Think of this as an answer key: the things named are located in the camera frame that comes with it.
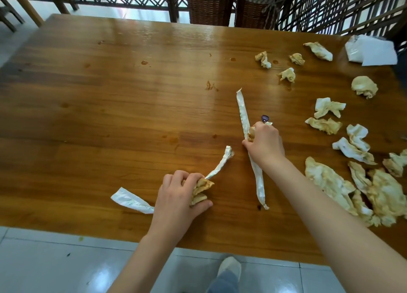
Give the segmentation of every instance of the forearm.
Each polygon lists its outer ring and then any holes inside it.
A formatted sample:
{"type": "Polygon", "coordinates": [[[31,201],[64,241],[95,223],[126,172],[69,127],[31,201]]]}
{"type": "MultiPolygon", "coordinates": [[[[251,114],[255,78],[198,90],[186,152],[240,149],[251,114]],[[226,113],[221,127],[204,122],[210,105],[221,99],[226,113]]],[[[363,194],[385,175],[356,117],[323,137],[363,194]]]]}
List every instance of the forearm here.
{"type": "Polygon", "coordinates": [[[161,236],[145,235],[108,293],[150,292],[173,249],[161,236]]]}
{"type": "Polygon", "coordinates": [[[406,260],[291,162],[269,161],[262,167],[297,211],[348,293],[396,292],[407,287],[406,260]]]}

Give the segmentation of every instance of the purple object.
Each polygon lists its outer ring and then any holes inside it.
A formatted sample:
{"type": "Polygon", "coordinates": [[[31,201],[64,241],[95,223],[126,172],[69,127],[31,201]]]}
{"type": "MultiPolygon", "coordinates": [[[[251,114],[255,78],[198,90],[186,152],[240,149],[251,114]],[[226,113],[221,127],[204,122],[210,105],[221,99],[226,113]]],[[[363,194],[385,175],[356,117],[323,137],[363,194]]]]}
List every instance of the purple object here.
{"type": "Polygon", "coordinates": [[[267,115],[262,115],[262,116],[261,116],[261,121],[264,122],[264,123],[268,122],[269,119],[270,119],[270,118],[269,118],[267,115]]]}

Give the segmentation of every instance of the foot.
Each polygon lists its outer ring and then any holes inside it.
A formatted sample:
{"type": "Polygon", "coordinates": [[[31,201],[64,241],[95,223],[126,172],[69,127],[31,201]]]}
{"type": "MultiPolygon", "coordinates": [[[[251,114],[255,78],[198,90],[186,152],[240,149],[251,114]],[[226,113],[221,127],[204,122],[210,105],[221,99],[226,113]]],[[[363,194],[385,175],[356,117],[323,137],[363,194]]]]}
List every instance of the foot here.
{"type": "Polygon", "coordinates": [[[225,270],[231,271],[236,275],[237,280],[240,279],[240,274],[242,274],[242,265],[234,257],[230,256],[222,261],[221,266],[219,266],[218,276],[225,270]]]}

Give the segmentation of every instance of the wooden table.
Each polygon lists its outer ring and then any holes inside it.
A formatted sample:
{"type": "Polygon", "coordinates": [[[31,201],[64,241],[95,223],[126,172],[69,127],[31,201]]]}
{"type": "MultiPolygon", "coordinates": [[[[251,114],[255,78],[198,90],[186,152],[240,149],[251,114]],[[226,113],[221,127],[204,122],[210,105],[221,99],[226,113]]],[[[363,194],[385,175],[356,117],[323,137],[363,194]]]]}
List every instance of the wooden table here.
{"type": "MultiPolygon", "coordinates": [[[[207,174],[231,145],[234,158],[206,193],[213,208],[196,219],[179,246],[326,263],[268,177],[270,210],[258,210],[236,91],[243,88],[251,123],[270,116],[299,170],[313,156],[351,180],[349,159],[332,142],[346,136],[348,124],[360,123],[369,129],[366,141],[378,162],[400,152],[407,148],[400,139],[407,134],[407,101],[390,67],[349,63],[346,41],[53,15],[0,70],[0,225],[138,242],[151,215],[121,207],[110,196],[125,187],[154,205],[164,174],[207,174]],[[313,41],[333,52],[334,61],[319,60],[302,46],[313,41]],[[264,50],[270,70],[254,60],[264,50]],[[303,54],[304,66],[289,61],[293,53],[303,54]],[[277,77],[288,67],[297,74],[294,84],[277,77]],[[378,84],[373,99],[350,89],[358,75],[378,84]],[[206,90],[208,80],[219,91],[206,90]],[[320,97],[347,104],[338,135],[304,123],[320,97]]],[[[407,185],[406,178],[400,182],[407,185]]],[[[373,231],[407,257],[407,220],[373,231]]]]}

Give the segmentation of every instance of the tiled floor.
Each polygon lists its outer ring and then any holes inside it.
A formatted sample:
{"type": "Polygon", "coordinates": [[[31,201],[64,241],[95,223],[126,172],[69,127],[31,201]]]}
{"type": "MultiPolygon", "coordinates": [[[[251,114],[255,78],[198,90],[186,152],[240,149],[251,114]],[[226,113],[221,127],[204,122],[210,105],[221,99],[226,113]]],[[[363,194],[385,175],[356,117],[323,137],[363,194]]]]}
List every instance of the tiled floor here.
{"type": "MultiPolygon", "coordinates": [[[[37,30],[15,0],[10,3],[26,23],[12,33],[0,23],[0,66],[37,30]]],[[[52,3],[32,2],[46,20],[58,13],[52,3]]],[[[75,15],[168,22],[167,12],[80,6],[75,15]]],[[[180,13],[180,23],[189,23],[180,13]]],[[[0,227],[0,292],[54,293],[106,292],[129,259],[136,243],[104,240],[0,227]]],[[[162,270],[153,292],[205,292],[224,254],[176,248],[162,270]]],[[[344,292],[327,266],[236,256],[242,262],[241,292],[325,293],[344,292]]]]}

